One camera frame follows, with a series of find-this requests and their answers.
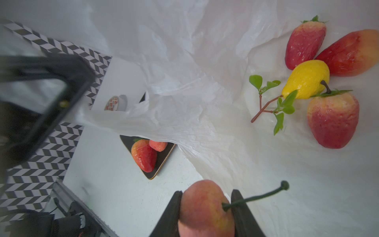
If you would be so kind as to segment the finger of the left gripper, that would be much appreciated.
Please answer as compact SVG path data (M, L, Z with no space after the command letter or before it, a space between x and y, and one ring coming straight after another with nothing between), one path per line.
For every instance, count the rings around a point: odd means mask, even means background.
M1 56L2 178L34 154L94 81L80 56Z

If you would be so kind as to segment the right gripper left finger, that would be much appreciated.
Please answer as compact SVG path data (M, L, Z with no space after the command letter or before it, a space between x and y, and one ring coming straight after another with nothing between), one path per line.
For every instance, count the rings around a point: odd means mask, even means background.
M150 237L179 237L178 220L183 192L176 191Z

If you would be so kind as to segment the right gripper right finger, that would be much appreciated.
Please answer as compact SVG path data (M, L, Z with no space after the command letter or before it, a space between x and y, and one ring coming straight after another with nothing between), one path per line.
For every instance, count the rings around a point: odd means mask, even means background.
M231 208L235 237L266 237L246 203Z

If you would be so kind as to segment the fake pink peach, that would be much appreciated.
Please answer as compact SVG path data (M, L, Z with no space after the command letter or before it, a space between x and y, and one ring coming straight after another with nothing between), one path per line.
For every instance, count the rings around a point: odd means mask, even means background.
M215 182L197 181L182 195L178 220L179 235L181 237L233 237L235 235L233 207L288 189L289 183L282 181L279 188L269 193L230 203Z

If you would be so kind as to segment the fake red fruit piece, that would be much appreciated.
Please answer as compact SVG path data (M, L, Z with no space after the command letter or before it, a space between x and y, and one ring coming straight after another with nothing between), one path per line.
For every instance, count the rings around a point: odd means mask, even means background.
M156 142L153 140L149 141L149 145L151 148L153 148L157 152L162 152L166 149L168 143L167 142Z

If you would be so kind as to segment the fake green leaf sprig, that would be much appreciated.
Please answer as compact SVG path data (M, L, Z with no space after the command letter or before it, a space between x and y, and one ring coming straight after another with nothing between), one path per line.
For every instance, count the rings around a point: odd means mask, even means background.
M279 86L281 82L278 80L269 81L264 86L263 77L260 75L251 75L248 81L258 91L259 95L259 112L251 119L251 123L255 122L262 113L273 114L276 118L276 125L273 129L273 135L276 135L284 128L284 116L295 112L293 104L297 97L298 90L290 92L286 97L283 95L277 96L263 105L263 94L268 90Z

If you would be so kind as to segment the fake red apple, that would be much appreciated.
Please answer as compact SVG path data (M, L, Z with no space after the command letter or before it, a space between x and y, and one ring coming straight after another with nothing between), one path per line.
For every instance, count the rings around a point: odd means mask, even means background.
M328 149L341 149L352 139L358 122L360 105L350 90L331 90L312 97L307 109L307 121L316 141Z

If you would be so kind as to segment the white plastic bag lemon print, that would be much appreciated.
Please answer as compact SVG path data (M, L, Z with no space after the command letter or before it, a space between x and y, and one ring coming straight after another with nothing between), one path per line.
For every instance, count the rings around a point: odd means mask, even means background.
M248 76L287 81L285 39L319 14L329 41L379 26L378 1L87 1L87 43L141 67L149 100L127 113L89 112L86 124L179 145L196 170L225 191L259 195L282 180L288 191L250 204L270 237L379 234L379 70L333 78L360 103L342 149L320 146L295 102L284 129L261 115Z

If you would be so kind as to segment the fake yellow lemon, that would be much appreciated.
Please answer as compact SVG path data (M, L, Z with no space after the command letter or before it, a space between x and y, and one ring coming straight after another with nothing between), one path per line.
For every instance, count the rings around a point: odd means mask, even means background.
M330 70L327 64L321 60L309 60L299 64L292 71L282 90L283 98L297 90L296 99L309 99L311 96L324 91L325 86L321 84L330 81Z

